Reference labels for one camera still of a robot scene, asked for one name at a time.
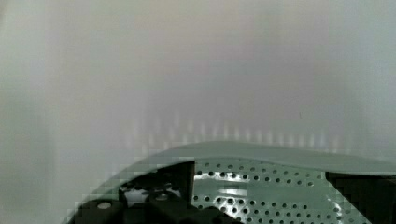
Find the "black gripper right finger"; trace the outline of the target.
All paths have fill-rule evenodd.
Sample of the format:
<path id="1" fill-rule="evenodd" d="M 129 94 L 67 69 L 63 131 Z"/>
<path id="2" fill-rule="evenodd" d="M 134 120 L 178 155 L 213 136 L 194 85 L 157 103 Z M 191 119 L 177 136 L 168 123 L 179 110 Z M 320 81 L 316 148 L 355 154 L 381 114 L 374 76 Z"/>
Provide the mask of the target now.
<path id="1" fill-rule="evenodd" d="M 326 173 L 326 179 L 372 224 L 395 224 L 394 175 Z"/>

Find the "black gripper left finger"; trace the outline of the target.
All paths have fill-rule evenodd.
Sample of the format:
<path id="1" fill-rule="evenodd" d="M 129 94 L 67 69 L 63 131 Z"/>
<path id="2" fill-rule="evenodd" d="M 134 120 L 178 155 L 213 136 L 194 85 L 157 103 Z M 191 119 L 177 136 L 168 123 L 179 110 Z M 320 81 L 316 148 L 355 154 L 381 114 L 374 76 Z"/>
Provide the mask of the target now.
<path id="1" fill-rule="evenodd" d="M 243 224 L 192 204 L 194 174 L 193 161 L 151 171 L 120 185 L 115 199 L 83 203 L 67 224 Z"/>

